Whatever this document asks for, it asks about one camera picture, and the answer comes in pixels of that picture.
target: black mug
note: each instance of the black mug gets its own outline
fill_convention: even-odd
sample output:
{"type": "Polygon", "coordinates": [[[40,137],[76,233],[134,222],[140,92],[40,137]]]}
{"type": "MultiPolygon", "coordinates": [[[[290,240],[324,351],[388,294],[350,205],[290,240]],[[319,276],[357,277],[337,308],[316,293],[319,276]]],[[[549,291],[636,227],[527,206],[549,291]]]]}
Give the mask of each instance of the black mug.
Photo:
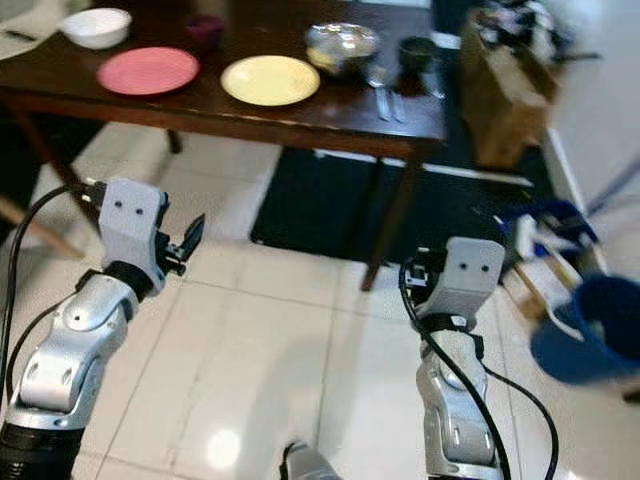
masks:
{"type": "Polygon", "coordinates": [[[418,76],[423,73],[429,67],[436,48],[436,44],[430,38],[408,37],[401,40],[398,57],[402,74],[418,76]]]}

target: white bowl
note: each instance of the white bowl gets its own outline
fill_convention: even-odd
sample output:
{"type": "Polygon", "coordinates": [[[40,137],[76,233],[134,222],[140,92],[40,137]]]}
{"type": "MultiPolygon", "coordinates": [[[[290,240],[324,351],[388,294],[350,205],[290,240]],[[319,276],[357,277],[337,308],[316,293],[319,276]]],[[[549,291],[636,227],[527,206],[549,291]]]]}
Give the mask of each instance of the white bowl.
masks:
{"type": "Polygon", "coordinates": [[[129,35],[131,15],[118,8],[93,8],[65,18],[60,30],[76,45],[102,50],[129,35]]]}

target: yellow plate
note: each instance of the yellow plate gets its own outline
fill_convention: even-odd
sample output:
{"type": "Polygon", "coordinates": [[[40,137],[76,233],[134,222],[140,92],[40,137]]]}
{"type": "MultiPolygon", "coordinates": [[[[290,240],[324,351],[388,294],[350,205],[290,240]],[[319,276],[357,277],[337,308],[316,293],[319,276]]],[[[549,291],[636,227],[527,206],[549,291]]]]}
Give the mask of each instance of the yellow plate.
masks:
{"type": "Polygon", "coordinates": [[[226,68],[220,80],[232,97],[264,107],[299,102],[320,86],[320,76],[311,65],[279,55],[239,60],[226,68]]]}

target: dark cup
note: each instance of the dark cup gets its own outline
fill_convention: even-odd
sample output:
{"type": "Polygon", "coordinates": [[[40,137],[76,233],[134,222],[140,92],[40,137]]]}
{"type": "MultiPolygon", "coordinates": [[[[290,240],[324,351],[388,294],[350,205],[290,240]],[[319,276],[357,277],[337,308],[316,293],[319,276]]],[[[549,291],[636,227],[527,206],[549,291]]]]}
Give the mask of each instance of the dark cup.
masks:
{"type": "Polygon", "coordinates": [[[187,24],[187,30],[205,52],[220,43],[224,28],[224,20],[214,15],[199,15],[187,24]]]}
{"type": "Polygon", "coordinates": [[[431,63],[436,51],[433,40],[424,37],[409,37],[400,41],[398,56],[402,74],[417,76],[431,63]]]}

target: spoon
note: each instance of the spoon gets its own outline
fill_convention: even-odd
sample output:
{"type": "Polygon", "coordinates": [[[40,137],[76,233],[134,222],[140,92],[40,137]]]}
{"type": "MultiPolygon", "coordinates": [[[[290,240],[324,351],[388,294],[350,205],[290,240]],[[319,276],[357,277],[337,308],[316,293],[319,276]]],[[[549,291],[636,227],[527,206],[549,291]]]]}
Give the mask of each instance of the spoon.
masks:
{"type": "Polygon", "coordinates": [[[389,112],[389,101],[387,100],[387,92],[384,88],[384,78],[386,74],[387,71],[384,68],[378,65],[372,66],[367,75],[367,84],[376,92],[376,102],[378,104],[378,114],[380,118],[390,122],[391,113],[389,112]]]}
{"type": "Polygon", "coordinates": [[[437,56],[432,60],[429,70],[424,76],[424,80],[431,95],[440,100],[445,97],[442,85],[440,84],[440,59],[437,56]]]}

